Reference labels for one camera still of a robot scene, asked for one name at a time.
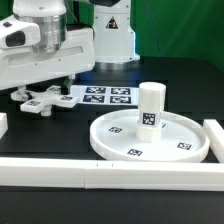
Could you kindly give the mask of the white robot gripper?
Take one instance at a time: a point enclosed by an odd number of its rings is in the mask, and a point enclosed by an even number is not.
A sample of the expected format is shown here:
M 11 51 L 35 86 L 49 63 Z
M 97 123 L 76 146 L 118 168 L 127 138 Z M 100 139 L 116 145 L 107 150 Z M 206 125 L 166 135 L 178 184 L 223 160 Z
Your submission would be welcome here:
M 67 32 L 61 48 L 53 53 L 34 53 L 31 47 L 0 49 L 0 90 L 18 87 L 16 99 L 28 101 L 30 92 L 23 85 L 67 76 L 61 94 L 69 95 L 77 73 L 95 65 L 93 30 Z

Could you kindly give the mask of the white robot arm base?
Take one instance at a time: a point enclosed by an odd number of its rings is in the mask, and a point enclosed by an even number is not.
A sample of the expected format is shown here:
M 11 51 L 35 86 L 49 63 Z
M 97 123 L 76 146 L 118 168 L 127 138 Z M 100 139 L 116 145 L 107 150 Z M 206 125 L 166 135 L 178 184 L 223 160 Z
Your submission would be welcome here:
M 131 27 L 131 0 L 14 0 L 13 13 L 22 21 L 64 15 L 76 26 L 93 30 L 95 67 L 121 70 L 137 64 L 136 35 Z

